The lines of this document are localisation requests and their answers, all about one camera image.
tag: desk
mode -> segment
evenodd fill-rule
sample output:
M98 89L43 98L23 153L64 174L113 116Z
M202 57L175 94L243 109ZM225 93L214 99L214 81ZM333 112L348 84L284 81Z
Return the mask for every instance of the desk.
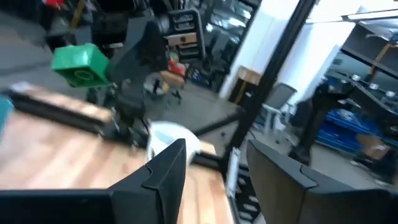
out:
M103 119L111 114L80 100L49 94L44 89L27 92ZM201 148L215 153L211 144L202 142ZM142 149L133 150L104 141L97 135L16 111L0 140L0 189L107 188L140 168L144 159ZM178 218L178 224L185 223L233 223L220 173L194 165L187 167Z

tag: wooden board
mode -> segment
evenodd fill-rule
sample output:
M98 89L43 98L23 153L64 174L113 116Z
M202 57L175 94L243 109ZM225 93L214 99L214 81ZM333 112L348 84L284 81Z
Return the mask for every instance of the wooden board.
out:
M87 103L79 99L71 98L57 92L48 91L45 88L31 85L30 83L16 83L11 86L11 88L14 91L28 94L36 100L51 103L55 106L66 108L71 111L76 111L96 119L100 119L103 121L110 121L112 119L112 111L107 110L106 108L100 108L94 104Z
M215 153L213 145L201 146ZM14 112L0 140L0 189L107 188L140 168L144 159L143 150ZM178 223L233 223L220 173L187 168Z

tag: white object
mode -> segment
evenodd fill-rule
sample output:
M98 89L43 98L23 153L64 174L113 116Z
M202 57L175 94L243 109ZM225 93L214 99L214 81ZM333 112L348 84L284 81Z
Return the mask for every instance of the white object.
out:
M161 153L177 139L185 139L187 144L187 164L200 151L199 139L186 127L170 121L153 121L150 124L150 137L147 146L147 161Z
M348 110L344 110L344 109L340 109L337 111L337 113L344 119L347 121L351 121L354 118L354 113L348 111Z

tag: green plastic block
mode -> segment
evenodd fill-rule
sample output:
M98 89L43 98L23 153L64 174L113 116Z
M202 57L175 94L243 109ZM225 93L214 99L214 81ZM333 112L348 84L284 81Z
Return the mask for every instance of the green plastic block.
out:
M109 59L95 44L85 44L55 49L52 70L72 87L97 87L110 84L108 65Z

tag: black metal frame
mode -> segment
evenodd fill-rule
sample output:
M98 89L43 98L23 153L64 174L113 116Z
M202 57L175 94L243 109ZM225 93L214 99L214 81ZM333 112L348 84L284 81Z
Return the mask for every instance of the black metal frame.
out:
M238 128L233 134L231 142L228 144L223 157L201 152L195 156L192 162L193 164L216 170L226 178L229 157L232 149L234 147L239 148L241 143L244 141L244 138L252 126L262 103L271 92L279 70L284 63L286 56L293 47L293 44L315 3L316 0L300 0L297 4L282 37L274 50L274 54L271 57L266 71L259 82L259 86L262 86L262 88L258 88L256 90L251 101L245 106L245 109L237 111L226 119L213 123L195 132L196 134L201 135L216 130L233 121L239 121ZM104 121L35 100L27 95L16 93L12 90L2 92L2 94L7 95L13 101L17 110L34 114L45 119L51 119L91 133L100 134L101 130L108 125ZM255 218L260 214L260 209L255 200L256 196L251 185L247 166L239 166L238 188L239 191L235 197L228 197L235 223L239 223L239 220L246 220L253 223Z

